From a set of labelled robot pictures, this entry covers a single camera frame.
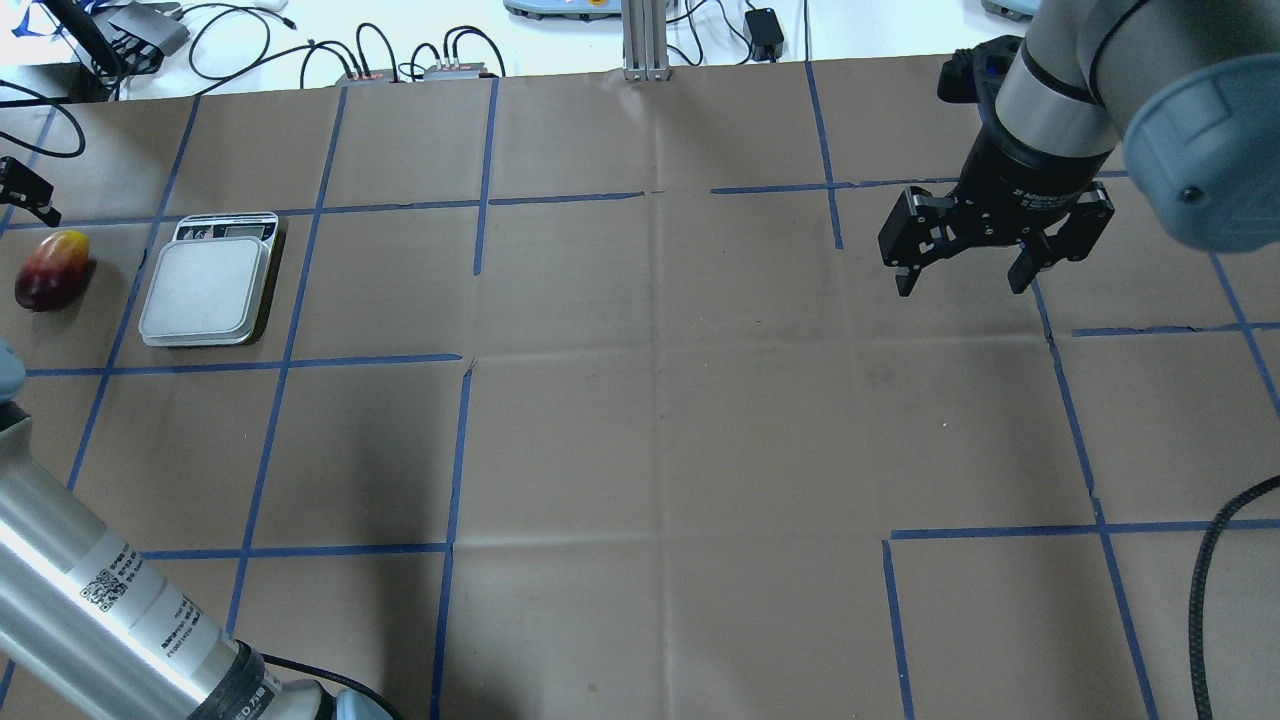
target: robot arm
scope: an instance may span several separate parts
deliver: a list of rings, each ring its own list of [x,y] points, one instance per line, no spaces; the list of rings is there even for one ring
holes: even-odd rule
[[[1120,137],[1179,241],[1280,241],[1280,0],[1046,0],[1024,41],[957,51],[938,97],[977,102],[983,127],[955,190],[909,187],[881,229],[904,297],[969,247],[1021,246],[1014,292],[1083,260],[1115,211],[1093,178]]]

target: kitchen scale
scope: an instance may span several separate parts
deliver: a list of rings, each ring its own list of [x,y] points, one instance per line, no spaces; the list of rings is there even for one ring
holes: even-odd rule
[[[183,218],[156,258],[138,320],[142,342],[195,347],[257,340],[284,228],[275,213]]]

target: black cable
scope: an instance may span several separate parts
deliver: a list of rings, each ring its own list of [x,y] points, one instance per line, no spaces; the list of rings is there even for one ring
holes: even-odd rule
[[[480,40],[484,40],[485,42],[489,44],[489,47],[493,49],[494,56],[498,58],[498,69],[502,72],[502,77],[507,77],[507,63],[502,60],[502,51],[498,50],[498,45],[495,45],[494,41],[481,29],[468,27],[453,36],[453,59],[454,60],[458,59],[458,41],[468,35],[479,36]]]
[[[419,68],[422,68],[422,65],[417,64],[417,54],[421,53],[424,47],[428,49],[428,50],[430,50],[431,55],[435,55],[435,64],[436,65],[440,64],[440,51],[436,50],[435,46],[431,45],[430,42],[420,42],[417,45],[417,47],[413,49],[413,54],[408,56],[410,77],[412,79],[420,79],[420,78],[413,77],[412,69],[413,69],[413,65],[417,65]],[[426,77],[426,68],[422,68],[422,77]]]
[[[813,37],[809,31],[809,0],[804,0],[804,61],[813,60]]]
[[[287,660],[284,657],[276,657],[274,655],[268,655],[265,652],[261,655],[262,655],[262,661],[266,662],[268,665],[275,665],[276,667],[284,667],[285,670],[305,673],[307,675],[320,678],[321,680],[329,680],[330,683],[347,685],[348,688],[374,701],[378,705],[378,707],[381,707],[387,712],[387,715],[392,716],[392,720],[404,720],[404,717],[399,712],[397,712],[394,707],[392,707],[392,703],[387,702],[387,698],[378,694],[372,688],[358,680],[352,680],[346,675],[339,675],[338,673],[330,673],[329,670],[321,670],[320,667],[312,667],[311,665],[306,665],[296,660]]]
[[[58,110],[59,113],[61,113],[63,115],[65,115],[67,119],[70,120],[72,127],[76,128],[77,147],[76,147],[76,150],[72,150],[70,152],[61,152],[61,151],[58,151],[58,150],[47,150],[45,147],[40,147],[40,146],[32,145],[32,143],[26,142],[23,140],[18,140],[17,137],[14,137],[14,136],[4,132],[4,131],[0,131],[0,137],[8,140],[9,142],[12,142],[14,145],[17,145],[18,147],[26,147],[27,150],[31,150],[32,152],[37,152],[40,155],[47,155],[49,158],[78,158],[78,156],[81,156],[81,155],[84,154],[84,128],[81,127],[79,122],[76,119],[76,115],[72,115],[70,111],[67,110],[67,108],[63,108],[61,102],[54,100],[52,97],[46,97],[46,96],[36,92],[35,90],[31,90],[29,87],[23,87],[23,86],[18,85],[18,83],[9,82],[6,79],[0,79],[0,87],[12,87],[13,90],[17,90],[18,92],[26,92],[27,95],[35,97],[36,100],[40,100],[42,104],[49,105],[54,110]]]
[[[698,5],[694,5],[692,8],[689,6],[689,3],[690,0],[685,0],[685,18],[689,19],[689,32],[692,33],[694,36],[694,45],[698,46],[698,61],[689,64],[701,65],[703,63],[707,61],[707,51],[703,50],[703,38],[698,37],[698,26],[694,24],[694,13],[698,10],[698,8],[705,5],[708,0],[701,0]],[[685,61],[689,60],[689,56],[686,56],[684,53],[681,53],[681,55],[685,58]]]
[[[746,58],[742,58],[737,63],[733,63],[735,65],[745,65],[746,61],[751,59],[751,41],[748,40],[745,35],[739,32],[739,29],[733,27],[733,23],[730,22],[728,10],[724,9],[724,1],[723,0],[714,0],[714,1],[717,5],[721,6],[721,17],[724,18],[724,26],[728,27],[728,29],[732,31],[733,35],[736,35],[737,38],[741,40],[744,45],[746,45]]]
[[[206,92],[210,92],[212,90],[218,90],[219,87],[221,87],[221,86],[227,85],[228,82],[230,82],[230,81],[241,77],[242,74],[244,74],[247,72],[251,72],[251,70],[255,70],[255,69],[257,69],[257,68],[260,68],[260,67],[262,67],[262,65],[265,65],[265,64],[268,64],[268,63],[270,63],[273,60],[279,60],[280,58],[284,58],[285,55],[292,55],[294,53],[301,53],[303,50],[311,50],[312,47],[315,47],[315,45],[298,45],[296,47],[289,47],[288,50],[280,50],[275,55],[268,55],[266,58],[262,58],[261,60],[259,60],[259,61],[256,61],[253,64],[250,64],[250,65],[247,65],[244,68],[241,68],[239,70],[237,70],[236,73],[232,73],[230,76],[227,76],[225,78],[215,82],[214,85],[210,85],[205,90],[201,90],[200,92],[197,92],[196,96],[198,97],[201,95],[205,95]]]
[[[232,5],[230,3],[200,3],[197,5],[191,5],[191,6],[187,6],[187,8],[179,8],[172,17],[173,17],[173,19],[182,19],[182,18],[187,17],[187,14],[191,13],[192,10],[200,10],[200,9],[204,9],[204,8],[225,8],[221,13],[218,13],[216,15],[214,15],[214,18],[211,20],[209,20],[207,23],[205,23],[205,27],[200,28],[200,32],[197,32],[196,36],[191,38],[191,44],[187,46],[187,64],[191,65],[191,72],[196,73],[197,76],[200,76],[200,77],[202,77],[205,79],[224,81],[224,79],[230,79],[233,77],[239,77],[241,74],[243,74],[244,70],[255,68],[259,64],[261,64],[261,63],[265,61],[266,53],[271,49],[271,26],[266,22],[266,17],[275,18],[276,20],[279,20],[280,23],[283,23],[284,27],[287,27],[289,29],[297,29],[298,28],[298,26],[293,20],[291,20],[289,18],[285,18],[284,15],[282,15],[279,13],[275,13],[273,10],[266,10],[266,9],[262,9],[262,8],[243,6],[243,5]],[[257,54],[257,58],[255,58],[248,65],[246,65],[244,68],[242,68],[242,69],[239,69],[239,70],[237,70],[237,72],[234,72],[232,74],[227,74],[227,76],[205,74],[204,72],[201,72],[196,67],[196,46],[200,44],[200,40],[205,36],[205,32],[207,32],[209,28],[214,27],[214,24],[216,24],[218,20],[225,18],[227,15],[234,14],[234,13],[244,13],[244,14],[251,15],[255,19],[257,19],[257,22],[262,23],[262,29],[266,31],[266,37],[262,40],[262,50]]]
[[[1192,598],[1187,612],[1187,639],[1190,647],[1192,696],[1196,698],[1196,716],[1199,720],[1213,719],[1213,711],[1208,703],[1208,679],[1204,674],[1204,589],[1208,584],[1208,564],[1213,560],[1213,548],[1233,515],[1277,487],[1280,487],[1280,475],[1262,480],[1231,498],[1208,524],[1204,538],[1201,541],[1201,550],[1196,555],[1196,570],[1192,571]]]
[[[413,68],[417,68],[421,72],[416,72]],[[404,77],[407,77],[410,79],[410,82],[417,82],[417,81],[425,78],[426,77],[426,70],[429,70],[429,69],[430,68],[428,68],[426,65],[419,65],[417,63],[401,63],[399,64],[399,72],[401,72],[401,74],[404,76]]]
[[[680,17],[676,17],[676,18],[671,18],[669,20],[667,20],[667,24],[676,24],[680,20],[687,18],[689,15],[692,15],[694,13],[698,12],[698,8],[701,8],[707,3],[710,3],[710,0],[699,0],[699,3],[696,5],[694,5],[692,9],[689,9],[689,0],[685,0],[685,14],[680,15]]]
[[[347,59],[342,56],[342,53],[329,47],[329,42],[332,41],[316,42],[311,46],[311,50],[307,50],[307,54],[302,56],[302,69],[298,70],[298,90],[306,90],[307,63],[311,60],[311,55],[314,55],[316,50],[328,50],[329,53],[333,53],[333,56],[338,58],[338,61],[342,63],[342,72],[346,73],[347,79],[352,79],[351,65],[347,64]]]
[[[667,50],[671,50],[676,55],[680,55],[680,59],[684,60],[686,65],[692,65],[694,64],[694,61],[689,59],[689,55],[685,55],[685,51],[681,50],[680,47],[676,47],[675,45],[672,45],[672,44],[668,42],[667,44]]]
[[[365,69],[365,77],[371,77],[369,60],[365,59],[365,49],[360,45],[360,33],[364,32],[365,28],[372,29],[379,37],[383,38],[383,44],[387,45],[387,55],[392,60],[392,82],[399,82],[399,76],[396,73],[396,51],[392,50],[392,41],[387,40],[387,33],[383,32],[383,28],[375,26],[374,23],[360,23],[356,26],[356,54],[360,55],[360,67]]]

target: qr code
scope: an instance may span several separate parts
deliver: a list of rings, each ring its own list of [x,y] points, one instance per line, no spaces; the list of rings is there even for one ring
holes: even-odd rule
[[[129,585],[116,579],[110,570],[102,570],[84,585],[84,589],[81,591],[81,597],[102,612],[108,612],[115,605],[115,601],[120,600],[128,589]]]

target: label sticker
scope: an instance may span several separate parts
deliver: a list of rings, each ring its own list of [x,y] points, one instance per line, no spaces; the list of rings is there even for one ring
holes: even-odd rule
[[[91,614],[100,614],[105,624],[142,643],[183,678],[196,671],[216,643],[232,643],[218,623],[113,530],[67,577]]]
[[[67,573],[83,602],[128,629],[160,594],[165,580],[142,553],[108,530]]]
[[[223,629],[169,583],[129,634],[179,675],[189,678],[221,641]]]

